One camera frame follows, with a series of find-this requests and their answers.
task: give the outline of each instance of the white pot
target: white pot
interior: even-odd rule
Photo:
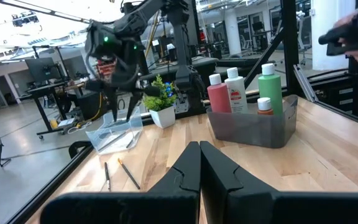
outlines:
[[[150,110],[155,125],[160,128],[166,128],[175,124],[175,110],[173,106],[160,111]]]

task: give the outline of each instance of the orange bottle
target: orange bottle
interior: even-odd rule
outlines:
[[[272,103],[269,97],[262,97],[258,99],[258,114],[273,115]]]

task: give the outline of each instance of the pen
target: pen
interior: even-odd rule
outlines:
[[[106,173],[107,187],[109,190],[111,190],[110,175],[109,175],[109,169],[107,167],[107,162],[104,163],[104,171]]]
[[[118,162],[122,165],[122,168],[124,168],[125,172],[128,174],[129,178],[131,178],[132,182],[135,184],[136,188],[138,190],[140,190],[139,185],[137,184],[136,180],[134,179],[134,177],[131,175],[131,173],[129,172],[129,170],[127,169],[127,167],[122,163],[122,161],[118,158]]]

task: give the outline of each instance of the bottle label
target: bottle label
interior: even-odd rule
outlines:
[[[241,92],[239,90],[230,90],[230,100],[241,100]]]
[[[242,113],[244,106],[238,102],[231,102],[231,109],[233,113]]]

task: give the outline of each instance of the red bottle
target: red bottle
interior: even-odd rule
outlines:
[[[212,112],[231,113],[227,85],[222,83],[221,75],[210,75],[209,82],[211,83],[211,85],[207,88],[207,91],[209,96],[209,102],[211,103]]]

